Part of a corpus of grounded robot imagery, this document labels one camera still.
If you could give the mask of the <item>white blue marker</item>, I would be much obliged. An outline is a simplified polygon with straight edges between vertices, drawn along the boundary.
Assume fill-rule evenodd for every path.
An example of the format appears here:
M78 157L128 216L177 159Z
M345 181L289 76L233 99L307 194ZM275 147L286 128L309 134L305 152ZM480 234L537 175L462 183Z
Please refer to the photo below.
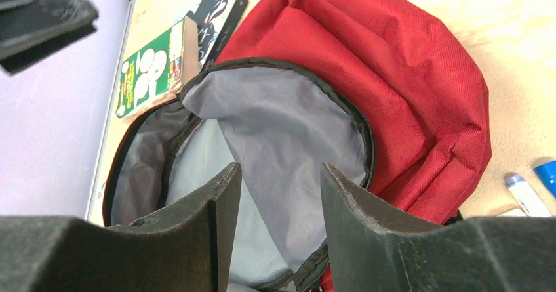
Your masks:
M522 210L529 217L551 217L547 206L540 199L531 185L519 174L510 174L505 179L506 188L517 200Z

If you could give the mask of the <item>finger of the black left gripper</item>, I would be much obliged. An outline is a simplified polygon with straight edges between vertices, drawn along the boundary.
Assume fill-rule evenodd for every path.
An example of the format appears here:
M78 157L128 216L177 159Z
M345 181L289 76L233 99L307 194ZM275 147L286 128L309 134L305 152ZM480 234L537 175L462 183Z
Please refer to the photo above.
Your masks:
M13 75L94 33L89 0L1 0L1 68Z

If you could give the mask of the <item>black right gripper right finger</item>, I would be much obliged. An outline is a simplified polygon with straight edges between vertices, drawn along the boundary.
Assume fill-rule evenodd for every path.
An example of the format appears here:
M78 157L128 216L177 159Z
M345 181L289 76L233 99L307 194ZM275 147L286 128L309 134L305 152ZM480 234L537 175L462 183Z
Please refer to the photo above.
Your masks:
M321 191L336 291L554 291L555 219L441 226L408 214L329 163Z

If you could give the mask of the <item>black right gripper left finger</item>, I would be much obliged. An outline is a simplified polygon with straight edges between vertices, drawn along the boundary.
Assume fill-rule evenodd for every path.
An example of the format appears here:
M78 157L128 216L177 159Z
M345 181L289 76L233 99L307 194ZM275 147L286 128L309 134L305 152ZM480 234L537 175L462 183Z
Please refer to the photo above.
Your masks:
M130 226L1 219L2 291L225 291L241 166Z

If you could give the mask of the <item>floral dark cover book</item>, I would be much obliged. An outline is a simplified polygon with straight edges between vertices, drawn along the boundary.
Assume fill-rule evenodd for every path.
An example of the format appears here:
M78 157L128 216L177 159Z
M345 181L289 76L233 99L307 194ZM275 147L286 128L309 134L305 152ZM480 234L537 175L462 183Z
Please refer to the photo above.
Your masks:
M194 20L198 29L199 69L220 56L248 5L248 0L183 0L178 14Z

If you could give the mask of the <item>green activity book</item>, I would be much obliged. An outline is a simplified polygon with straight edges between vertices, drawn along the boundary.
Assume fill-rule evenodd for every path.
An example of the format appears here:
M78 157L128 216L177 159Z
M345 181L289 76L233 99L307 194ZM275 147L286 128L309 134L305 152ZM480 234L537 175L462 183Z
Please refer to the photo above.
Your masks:
M121 64L115 116L130 118L176 92L199 72L197 24L184 17Z

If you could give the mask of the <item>dark marker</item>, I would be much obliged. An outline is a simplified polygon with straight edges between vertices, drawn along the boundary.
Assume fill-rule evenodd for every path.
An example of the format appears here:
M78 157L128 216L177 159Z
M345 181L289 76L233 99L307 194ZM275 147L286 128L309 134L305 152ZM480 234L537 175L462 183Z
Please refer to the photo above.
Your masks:
M556 184L555 184L555 161L550 161L533 168L536 176L550 192L553 197L556 197Z

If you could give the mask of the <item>red student backpack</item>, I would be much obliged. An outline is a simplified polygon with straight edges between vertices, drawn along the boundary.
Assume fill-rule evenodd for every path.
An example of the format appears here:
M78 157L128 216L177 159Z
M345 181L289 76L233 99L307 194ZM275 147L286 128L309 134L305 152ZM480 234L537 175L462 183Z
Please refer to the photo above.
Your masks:
M490 160L488 89L407 0L261 0L216 62L113 115L104 224L130 226L241 165L228 287L332 291L320 170L444 224Z

